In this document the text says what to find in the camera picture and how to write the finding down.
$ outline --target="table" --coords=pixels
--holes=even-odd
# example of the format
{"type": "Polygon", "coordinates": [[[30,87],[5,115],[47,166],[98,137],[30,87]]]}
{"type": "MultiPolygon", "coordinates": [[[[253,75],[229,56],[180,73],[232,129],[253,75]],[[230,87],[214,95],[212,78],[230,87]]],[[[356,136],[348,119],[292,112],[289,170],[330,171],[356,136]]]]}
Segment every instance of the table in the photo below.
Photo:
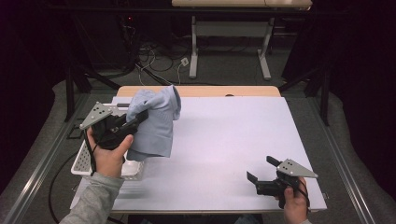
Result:
{"type": "MultiPolygon", "coordinates": [[[[345,17],[349,15],[348,11],[340,11],[340,10],[318,10],[316,9],[314,12],[310,10],[268,10],[268,7],[166,7],[166,8],[158,8],[158,7],[70,7],[70,6],[62,6],[62,5],[53,5],[47,2],[42,3],[42,7],[51,13],[56,14],[77,14],[77,13],[104,13],[104,14],[113,14],[113,15],[172,15],[172,16],[216,16],[216,17],[255,17],[255,16],[267,16],[271,18],[279,18],[279,17],[287,17],[287,18],[323,18],[323,19],[339,19],[340,17],[345,17]]],[[[107,84],[110,88],[117,90],[120,85],[106,79],[105,77],[100,76],[87,69],[87,66],[82,66],[80,62],[76,60],[73,56],[73,53],[70,51],[71,47],[68,44],[62,35],[60,35],[63,31],[61,26],[56,22],[56,20],[51,21],[51,29],[55,34],[57,34],[57,38],[60,41],[61,52],[67,56],[67,68],[65,71],[69,71],[66,73],[66,87],[67,87],[67,115],[65,120],[69,120],[72,114],[74,113],[74,95],[73,95],[73,85],[74,82],[78,86],[78,89],[82,92],[89,92],[91,90],[91,85],[87,81],[86,76],[82,76],[81,74],[89,74],[90,77],[94,77],[101,82],[107,84]]]]}
{"type": "MultiPolygon", "coordinates": [[[[117,97],[161,88],[122,87],[117,97]]],[[[267,155],[281,161],[290,156],[312,168],[287,103],[276,88],[177,89],[182,109],[180,120],[174,122],[171,157],[147,159],[142,180],[124,183],[112,212],[169,215],[278,211],[272,197],[256,194],[246,171],[262,180],[275,179],[276,168],[265,162],[267,155]],[[227,94],[234,97],[223,97],[227,94]]],[[[306,181],[312,209],[326,209],[317,180],[306,181]]],[[[81,180],[72,206],[88,184],[81,180]]]]}
{"type": "MultiPolygon", "coordinates": [[[[174,7],[268,7],[309,9],[312,6],[311,0],[172,0],[174,7]]],[[[269,21],[198,21],[195,16],[191,20],[191,42],[192,53],[190,63],[190,78],[196,78],[198,65],[197,36],[251,36],[263,37],[262,48],[258,49],[262,76],[265,80],[271,80],[265,54],[268,43],[273,33],[275,19],[269,21]]]]}

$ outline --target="white table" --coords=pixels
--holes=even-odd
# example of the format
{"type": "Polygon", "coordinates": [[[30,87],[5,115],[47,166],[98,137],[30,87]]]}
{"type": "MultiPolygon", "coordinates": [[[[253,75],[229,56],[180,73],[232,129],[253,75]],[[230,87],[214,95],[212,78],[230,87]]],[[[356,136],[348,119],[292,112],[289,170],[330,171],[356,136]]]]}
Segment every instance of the white table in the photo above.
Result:
{"type": "MultiPolygon", "coordinates": [[[[280,210],[257,195],[246,171],[274,180],[266,156],[312,169],[282,97],[182,97],[171,158],[146,160],[143,178],[126,181],[112,212],[229,214],[280,210]]],[[[307,178],[313,210],[326,209],[318,182],[307,178]]],[[[81,180],[72,206],[88,181],[81,180]]]]}
{"type": "MultiPolygon", "coordinates": [[[[172,0],[174,7],[268,7],[307,10],[311,5],[311,0],[172,0]]],[[[192,16],[190,78],[197,77],[197,36],[250,36],[263,38],[262,48],[257,50],[259,63],[263,78],[271,80],[265,54],[273,27],[274,19],[269,21],[198,21],[192,16]]]]}

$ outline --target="black cable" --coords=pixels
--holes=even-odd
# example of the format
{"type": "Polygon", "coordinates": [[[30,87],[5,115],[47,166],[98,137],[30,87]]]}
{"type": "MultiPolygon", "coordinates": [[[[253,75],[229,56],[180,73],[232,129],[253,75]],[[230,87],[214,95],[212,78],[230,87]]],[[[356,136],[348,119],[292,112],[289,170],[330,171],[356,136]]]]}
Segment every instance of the black cable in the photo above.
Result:
{"type": "Polygon", "coordinates": [[[161,85],[163,85],[163,86],[171,85],[171,83],[169,83],[163,77],[159,77],[159,76],[154,75],[153,73],[151,73],[147,68],[143,67],[143,65],[141,63],[136,63],[136,66],[137,66],[138,69],[140,69],[140,71],[144,71],[146,74],[148,74],[150,77],[152,77],[154,80],[156,80],[161,85]]]}
{"type": "Polygon", "coordinates": [[[91,168],[92,168],[92,173],[91,176],[93,176],[93,173],[96,172],[96,160],[95,157],[93,156],[93,150],[91,148],[90,140],[88,140],[88,135],[87,135],[87,130],[84,130],[84,140],[85,140],[85,146],[88,149],[88,152],[90,153],[91,157],[91,168]]]}
{"type": "Polygon", "coordinates": [[[210,38],[210,36],[207,38],[201,38],[201,37],[197,36],[197,48],[198,49],[208,49],[210,46],[209,38],[210,38]],[[198,41],[200,41],[200,40],[205,41],[206,46],[202,46],[201,44],[199,44],[198,41]]]}
{"type": "Polygon", "coordinates": [[[108,78],[108,79],[113,79],[113,78],[116,78],[116,77],[124,77],[124,76],[130,74],[132,71],[134,71],[133,68],[126,68],[126,69],[125,69],[123,72],[121,72],[121,73],[111,74],[111,75],[102,75],[102,76],[104,76],[104,77],[106,77],[106,78],[108,78]]]}
{"type": "Polygon", "coordinates": [[[220,50],[220,49],[209,49],[209,41],[207,40],[207,46],[205,48],[202,47],[197,47],[198,49],[202,50],[202,51],[212,51],[212,52],[242,52],[245,49],[248,48],[248,46],[250,45],[250,37],[246,37],[246,36],[242,36],[241,40],[238,43],[235,43],[230,49],[226,49],[226,50],[220,50]],[[247,39],[247,44],[242,47],[239,50],[234,50],[235,48],[239,47],[242,45],[242,43],[245,41],[245,39],[247,39]]]}
{"type": "Polygon", "coordinates": [[[118,224],[124,224],[123,222],[121,222],[120,220],[115,219],[114,217],[108,217],[107,220],[111,221],[111,222],[114,222],[114,223],[118,223],[118,224]]]}
{"type": "Polygon", "coordinates": [[[139,50],[139,55],[138,55],[138,57],[139,57],[139,62],[146,62],[146,61],[148,61],[149,60],[149,53],[152,51],[152,49],[143,49],[144,51],[146,51],[146,52],[140,52],[140,51],[142,51],[142,50],[139,50]],[[147,54],[147,57],[146,57],[146,59],[145,60],[142,60],[141,58],[140,58],[140,56],[142,55],[146,55],[147,54]]]}
{"type": "Polygon", "coordinates": [[[155,68],[153,68],[153,67],[151,66],[151,63],[149,64],[148,67],[151,68],[151,70],[153,70],[153,71],[155,71],[155,72],[166,72],[166,71],[168,71],[169,69],[171,69],[171,68],[173,67],[174,62],[173,62],[173,60],[172,60],[171,57],[169,57],[169,56],[167,56],[167,55],[165,55],[165,56],[168,57],[168,58],[171,60],[171,65],[168,66],[167,68],[164,68],[164,69],[162,69],[162,70],[157,70],[157,69],[155,69],[155,68]]]}
{"type": "Polygon", "coordinates": [[[303,183],[303,181],[301,181],[300,179],[298,180],[300,182],[300,184],[302,184],[305,188],[305,191],[301,190],[300,187],[296,188],[306,199],[306,214],[308,215],[309,212],[311,212],[311,210],[309,209],[309,207],[311,206],[311,202],[309,201],[308,198],[308,189],[306,188],[306,185],[303,183]]]}
{"type": "MultiPolygon", "coordinates": [[[[172,84],[178,84],[178,81],[168,80],[172,84]]],[[[206,86],[228,86],[223,84],[217,83],[208,83],[208,82],[180,82],[182,85],[206,85],[206,86]]]]}
{"type": "Polygon", "coordinates": [[[52,216],[52,219],[56,222],[59,223],[58,218],[55,216],[55,213],[53,212],[53,208],[52,208],[52,201],[51,201],[51,194],[52,194],[52,188],[53,188],[53,184],[55,183],[56,177],[58,176],[58,174],[62,171],[62,169],[66,166],[66,164],[76,155],[78,154],[78,151],[73,153],[69,158],[67,158],[67,160],[61,165],[61,167],[58,169],[58,171],[56,172],[55,176],[52,178],[50,185],[49,185],[49,212],[50,215],[52,216]]]}
{"type": "Polygon", "coordinates": [[[184,52],[181,55],[171,55],[166,49],[165,49],[165,52],[162,52],[162,53],[164,55],[166,55],[167,57],[169,57],[171,60],[177,60],[177,59],[183,58],[187,54],[187,52],[189,52],[189,48],[188,47],[180,45],[178,43],[175,43],[175,45],[179,45],[179,46],[181,46],[181,47],[183,47],[185,49],[184,52]]]}

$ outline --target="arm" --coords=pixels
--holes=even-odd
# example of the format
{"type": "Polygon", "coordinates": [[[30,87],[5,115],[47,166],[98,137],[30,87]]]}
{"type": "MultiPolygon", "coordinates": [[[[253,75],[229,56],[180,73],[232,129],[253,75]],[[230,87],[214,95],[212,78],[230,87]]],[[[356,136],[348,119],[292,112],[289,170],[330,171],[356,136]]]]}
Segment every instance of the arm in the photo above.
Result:
{"type": "Polygon", "coordinates": [[[123,179],[95,173],[76,206],[61,223],[106,223],[123,179]]]}
{"type": "MultiPolygon", "coordinates": [[[[89,144],[95,147],[92,130],[88,130],[89,144]]],[[[96,147],[93,155],[96,159],[95,173],[91,184],[82,192],[76,206],[61,223],[106,223],[106,219],[119,195],[123,179],[120,178],[122,157],[129,149],[133,137],[128,135],[114,150],[96,147]]]]}

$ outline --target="gray floor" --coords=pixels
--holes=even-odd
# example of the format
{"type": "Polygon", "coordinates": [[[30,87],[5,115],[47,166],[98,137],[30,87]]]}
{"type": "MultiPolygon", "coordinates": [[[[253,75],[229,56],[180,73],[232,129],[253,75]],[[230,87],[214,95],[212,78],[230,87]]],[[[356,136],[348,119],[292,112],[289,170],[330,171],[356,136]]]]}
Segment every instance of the gray floor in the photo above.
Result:
{"type": "MultiPolygon", "coordinates": [[[[280,86],[280,77],[288,58],[292,41],[277,38],[273,43],[273,54],[267,61],[272,75],[271,81],[265,81],[261,75],[256,50],[260,40],[240,38],[210,38],[202,40],[198,65],[198,78],[188,78],[189,67],[180,67],[182,83],[211,83],[221,85],[274,85],[280,86]]],[[[183,55],[185,48],[177,45],[171,52],[174,57],[183,55]]],[[[151,65],[161,70],[169,67],[170,60],[160,50],[154,50],[157,59],[151,65]]],[[[166,79],[178,82],[177,66],[180,59],[175,59],[171,68],[165,72],[156,72],[166,79]]],[[[158,85],[146,74],[140,79],[137,70],[125,77],[114,79],[121,85],[158,85]]],[[[67,123],[65,117],[65,86],[64,82],[54,87],[55,104],[49,118],[26,156],[20,170],[15,174],[6,190],[0,196],[0,220],[20,223],[51,223],[48,209],[50,181],[58,167],[75,151],[82,139],[67,139],[65,136],[74,125],[87,115],[96,101],[109,102],[115,94],[102,83],[91,80],[94,90],[91,94],[76,91],[78,111],[67,123]]],[[[329,199],[328,209],[309,215],[315,223],[396,223],[396,203],[373,180],[370,172],[356,156],[350,144],[349,132],[345,121],[342,103],[334,95],[330,97],[330,127],[322,124],[318,118],[318,99],[305,98],[304,83],[283,93],[286,97],[306,153],[319,174],[319,185],[329,199]]],[[[71,161],[60,172],[52,192],[53,208],[57,218],[68,213],[73,198],[73,188],[80,177],[70,174],[71,161]]],[[[282,214],[263,214],[264,223],[282,223],[282,214]]]]}

